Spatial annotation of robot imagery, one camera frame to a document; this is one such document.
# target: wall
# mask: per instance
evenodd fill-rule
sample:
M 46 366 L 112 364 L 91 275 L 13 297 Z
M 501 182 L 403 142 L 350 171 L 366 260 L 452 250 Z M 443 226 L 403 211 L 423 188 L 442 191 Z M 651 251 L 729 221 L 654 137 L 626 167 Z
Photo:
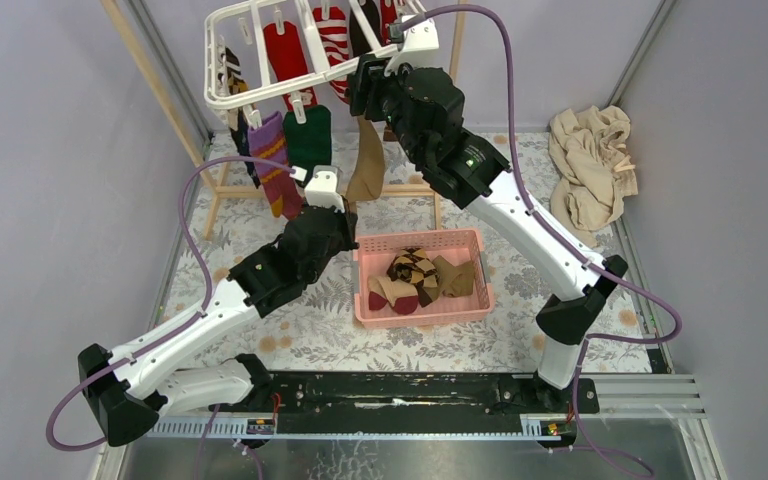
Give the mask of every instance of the wall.
M 623 107 L 627 218 L 732 479 L 768 478 L 768 2 L 679 2 Z
M 98 1 L 0 0 L 0 478 L 86 477 L 45 422 L 81 349 L 148 325 L 191 169 Z M 99 436 L 80 398 L 56 431 Z
M 317 0 L 309 0 L 318 5 Z M 204 19 L 233 0 L 145 0 L 193 96 L 203 104 Z M 455 0 L 424 0 L 431 9 Z M 514 48 L 516 66 L 516 122 L 522 128 L 545 128 L 552 116 L 567 107 L 583 109 L 603 105 L 622 74 L 659 0 L 479 0 L 505 20 Z M 348 11 L 348 0 L 333 0 Z M 271 8 L 261 9 L 264 22 Z M 284 18 L 296 18 L 292 2 L 283 4 Z M 506 125 L 504 56 L 501 40 L 489 20 L 467 15 L 458 86 L 467 96 L 467 124 L 483 130 Z M 438 17 L 438 64 L 448 68 L 454 16 Z M 220 23 L 229 47 L 251 73 L 249 86 L 258 85 L 257 54 L 246 46 L 235 20 Z M 346 107 L 330 87 L 316 89 L 320 103 L 332 111 L 337 129 L 356 128 Z M 281 101 L 263 102 L 264 110 L 284 109 Z M 207 108 L 214 128 L 223 128 Z

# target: wooden stand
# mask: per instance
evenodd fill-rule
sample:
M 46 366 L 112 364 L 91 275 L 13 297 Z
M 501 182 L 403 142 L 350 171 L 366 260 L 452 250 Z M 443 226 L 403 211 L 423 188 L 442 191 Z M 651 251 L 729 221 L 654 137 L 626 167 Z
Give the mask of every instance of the wooden stand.
M 104 10 L 110 17 L 111 23 L 119 32 L 122 37 L 122 41 L 131 52 L 131 56 L 134 59 L 134 63 L 137 64 L 137 68 L 140 73 L 143 74 L 146 82 L 148 83 L 151 91 L 154 93 L 157 103 L 160 104 L 160 108 L 172 124 L 172 128 L 175 130 L 175 134 L 178 136 L 181 144 L 184 146 L 184 150 L 190 156 L 193 165 L 200 166 L 204 163 L 204 155 L 202 154 L 201 147 L 193 140 L 192 136 L 187 130 L 187 125 L 181 118 L 181 114 L 178 112 L 178 108 L 172 101 L 172 97 L 169 95 L 169 91 L 163 83 L 157 70 L 154 68 L 150 57 L 140 43 L 139 37 L 131 27 L 127 17 L 122 13 L 119 8 L 118 0 L 101 0 Z M 458 58 L 460 56 L 460 39 L 463 34 L 463 13 L 457 14 L 458 20 L 455 27 L 455 41 L 452 48 L 452 62 L 450 65 L 450 74 L 454 80 L 457 72 Z M 214 179 L 213 175 L 207 170 L 201 173 L 204 185 L 210 189 L 213 193 L 213 200 L 210 204 L 210 210 L 207 214 L 207 223 L 204 229 L 204 237 L 209 240 L 213 235 L 213 225 L 216 223 L 216 216 L 219 213 L 220 202 L 225 198 L 261 198 L 263 192 L 250 186 L 233 186 L 225 185 L 228 179 L 228 171 L 230 168 L 229 163 L 224 163 L 219 167 L 219 178 Z M 441 212 L 441 198 L 434 193 L 433 190 L 427 184 L 406 184 L 406 185 L 384 185 L 381 192 L 382 197 L 434 197 L 434 225 L 437 229 L 443 228 L 443 219 Z

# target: beige garment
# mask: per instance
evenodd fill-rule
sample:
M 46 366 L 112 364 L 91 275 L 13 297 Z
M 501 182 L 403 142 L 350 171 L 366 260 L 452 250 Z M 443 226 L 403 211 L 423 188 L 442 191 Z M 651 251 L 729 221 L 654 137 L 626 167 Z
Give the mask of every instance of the beige garment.
M 561 224 L 589 247 L 590 232 L 623 213 L 623 198 L 637 195 L 637 177 L 625 141 L 631 121 L 618 107 L 578 114 L 567 109 L 549 124 L 549 156 L 561 171 L 549 208 Z
M 355 173 L 349 180 L 346 190 L 346 200 L 349 203 L 368 202 L 381 196 L 384 188 L 384 147 L 381 145 L 381 137 L 375 131 L 372 122 L 355 117 L 360 131 L 358 141 L 358 160 L 355 165 Z

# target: plastic laundry basket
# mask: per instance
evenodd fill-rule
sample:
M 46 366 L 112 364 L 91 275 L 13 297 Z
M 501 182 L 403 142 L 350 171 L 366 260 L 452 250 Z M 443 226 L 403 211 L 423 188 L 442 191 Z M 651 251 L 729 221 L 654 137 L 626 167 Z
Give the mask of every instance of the plastic laundry basket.
M 478 230 L 464 228 L 369 235 L 358 237 L 357 242 L 360 247 L 354 251 L 355 316 L 366 328 L 473 322 L 483 319 L 493 310 L 493 287 L 484 271 L 484 242 Z M 422 247 L 429 258 L 442 255 L 452 265 L 471 260 L 475 264 L 472 295 L 458 298 L 441 295 L 435 302 L 417 308 L 410 315 L 399 315 L 389 305 L 375 312 L 370 311 L 367 278 L 370 275 L 386 275 L 393 258 L 405 247 Z

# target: floral pattern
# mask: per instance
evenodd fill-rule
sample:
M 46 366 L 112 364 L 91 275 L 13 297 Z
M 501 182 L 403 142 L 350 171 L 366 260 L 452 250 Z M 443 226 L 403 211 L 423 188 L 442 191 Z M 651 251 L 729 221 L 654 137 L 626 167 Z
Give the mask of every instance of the floral pattern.
M 506 155 L 505 135 L 487 135 Z M 347 184 L 354 169 L 356 133 L 333 137 L 333 164 L 340 167 Z M 519 134 L 518 157 L 526 185 L 544 205 L 559 180 L 547 153 L 545 133 Z M 421 181 L 396 143 L 385 143 L 388 167 L 385 182 Z M 217 135 L 211 159 L 234 155 L 230 135 Z M 233 164 L 229 184 L 250 184 L 242 163 Z M 190 231 L 215 279 L 282 231 L 285 220 L 272 217 L 265 199 L 224 200 L 211 241 L 203 239 L 211 202 L 203 188 L 195 200 Z M 393 197 L 359 205 L 358 235 L 430 230 L 434 228 L 433 200 Z M 319 282 L 298 300 L 267 318 L 240 327 L 196 355 L 186 366 L 215 365 L 240 353 L 256 353 L 270 369 L 394 370 L 394 371 L 534 371 L 545 336 L 535 315 L 550 295 L 548 285 L 510 244 L 471 214 L 445 201 L 445 228 L 476 227 L 483 237 L 495 286 L 496 305 L 486 319 L 467 324 L 419 328 L 367 330 L 354 319 L 352 263 L 349 253 L 335 257 Z M 610 228 L 597 233 L 603 254 L 620 252 Z M 163 319 L 187 305 L 201 301 L 204 282 L 193 254 L 182 245 L 176 272 L 169 287 Z M 630 295 L 618 290 L 591 331 L 640 337 Z M 593 342 L 585 371 L 649 372 L 642 346 Z

